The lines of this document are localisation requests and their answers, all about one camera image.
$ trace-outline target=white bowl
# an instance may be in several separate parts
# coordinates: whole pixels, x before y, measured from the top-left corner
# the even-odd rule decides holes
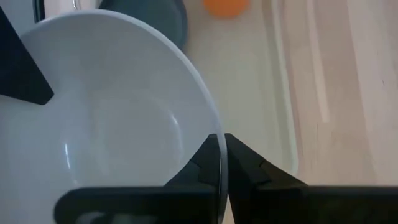
[[[55,96],[44,106],[0,96],[1,223],[53,223],[71,189],[164,185],[211,133],[226,183],[211,96],[160,32],[95,10],[43,21],[21,39]]]

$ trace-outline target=orange object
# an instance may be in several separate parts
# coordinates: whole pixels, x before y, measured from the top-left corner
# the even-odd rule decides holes
[[[231,18],[242,13],[249,4],[249,0],[203,0],[203,3],[210,14]]]

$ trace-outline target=white plastic tray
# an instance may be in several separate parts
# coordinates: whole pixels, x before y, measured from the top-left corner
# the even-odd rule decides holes
[[[252,0],[234,19],[185,0],[185,53],[200,71],[223,127],[281,169],[296,174],[298,156],[280,31],[278,0]]]

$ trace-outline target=orange ball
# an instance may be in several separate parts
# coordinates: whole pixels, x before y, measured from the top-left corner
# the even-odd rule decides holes
[[[203,0],[207,11],[217,17],[232,18],[242,13],[249,0]]]

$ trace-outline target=white tray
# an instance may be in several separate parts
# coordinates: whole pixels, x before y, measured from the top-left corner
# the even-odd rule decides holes
[[[252,0],[234,19],[209,15],[201,0],[185,0],[185,53],[200,71],[224,130],[290,174],[298,156],[278,0]]]

